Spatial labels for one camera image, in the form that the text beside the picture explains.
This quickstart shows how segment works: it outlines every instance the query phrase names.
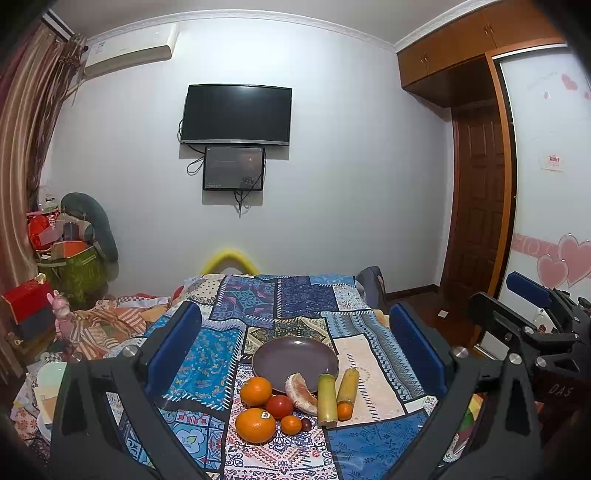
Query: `orange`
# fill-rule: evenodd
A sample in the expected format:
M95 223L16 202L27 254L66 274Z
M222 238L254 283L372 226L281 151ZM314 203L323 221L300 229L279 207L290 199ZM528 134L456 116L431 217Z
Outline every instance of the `orange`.
M353 416L353 407L348 403L339 403L336 407L336 414L340 421L349 420Z
M301 430L301 420L293 415L281 419L281 431L286 435L296 435Z
M264 443L275 435L275 419L262 408L243 411L234 423L240 438L248 443Z
M266 378L252 377L240 389L240 398L249 407L260 407L271 398L272 393L273 388Z

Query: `patchwork bedspread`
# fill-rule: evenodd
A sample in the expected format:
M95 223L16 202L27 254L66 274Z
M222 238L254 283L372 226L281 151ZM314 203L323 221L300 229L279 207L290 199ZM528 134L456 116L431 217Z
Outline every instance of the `patchwork bedspread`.
M199 305L203 326L157 406L212 478L379 479L437 402L425 395L391 331L362 301L353 277L205 275L187 280L180 300ZM178 305L144 337L166 324ZM359 370L353 417L330 430L308 417L310 432L286 436L278 429L264 445L247 444L234 421L245 408L239 390L253 376L252 355L263 343L288 335L319 340L337 353L337 388L347 368ZM121 405L114 405L130 454L151 466Z

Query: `green bag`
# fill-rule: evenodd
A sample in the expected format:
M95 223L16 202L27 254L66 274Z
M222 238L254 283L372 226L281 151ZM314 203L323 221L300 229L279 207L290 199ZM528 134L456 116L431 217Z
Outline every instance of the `green bag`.
M39 272L51 286L63 293L72 310L91 309L106 293L106 271L95 247L70 258L38 260Z

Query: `pink toy rabbit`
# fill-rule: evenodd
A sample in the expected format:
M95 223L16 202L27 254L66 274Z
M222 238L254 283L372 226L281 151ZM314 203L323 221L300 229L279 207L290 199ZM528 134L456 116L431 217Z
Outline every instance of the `pink toy rabbit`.
M56 334L57 337L64 340L69 340L72 330L74 329L74 314L70 311L70 303L67 299L60 295L57 290L47 294L47 300L51 304L51 309L56 316Z

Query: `wooden cabinet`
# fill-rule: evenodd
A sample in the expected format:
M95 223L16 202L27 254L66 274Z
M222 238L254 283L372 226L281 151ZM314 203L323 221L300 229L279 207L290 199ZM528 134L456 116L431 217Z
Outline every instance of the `wooden cabinet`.
M427 76L425 52L419 41L398 53L400 84L403 87Z
M461 17L442 30L446 28L451 28L456 41L455 63L472 59L496 47L485 19L478 12Z
M440 28L422 42L427 74L438 72L458 62L456 37L453 29Z
M403 87L484 52L559 37L531 0L505 0L455 20L398 53Z
M480 11L497 48L536 38L559 37L558 31L528 0L507 0Z

